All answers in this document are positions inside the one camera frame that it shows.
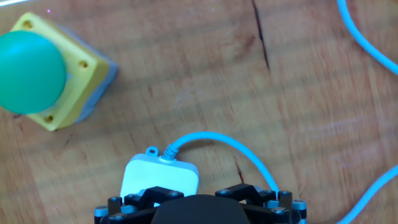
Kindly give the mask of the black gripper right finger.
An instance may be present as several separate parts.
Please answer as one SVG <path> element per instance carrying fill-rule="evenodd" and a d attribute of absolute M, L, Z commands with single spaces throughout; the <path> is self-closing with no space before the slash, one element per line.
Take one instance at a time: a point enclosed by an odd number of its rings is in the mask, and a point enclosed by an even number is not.
<path fill-rule="evenodd" d="M 216 191 L 215 196 L 237 201 L 250 223 L 307 224 L 307 202 L 286 190 L 238 184 Z"/>

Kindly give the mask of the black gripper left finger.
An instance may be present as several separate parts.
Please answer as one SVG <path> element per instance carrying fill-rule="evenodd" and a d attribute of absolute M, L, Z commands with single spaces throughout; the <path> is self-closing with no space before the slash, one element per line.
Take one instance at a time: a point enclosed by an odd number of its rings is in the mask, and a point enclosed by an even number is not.
<path fill-rule="evenodd" d="M 107 205 L 94 208 L 94 224 L 146 224 L 156 213 L 155 204 L 183 198 L 184 194 L 162 187 L 145 189 L 140 194 L 110 197 Z"/>

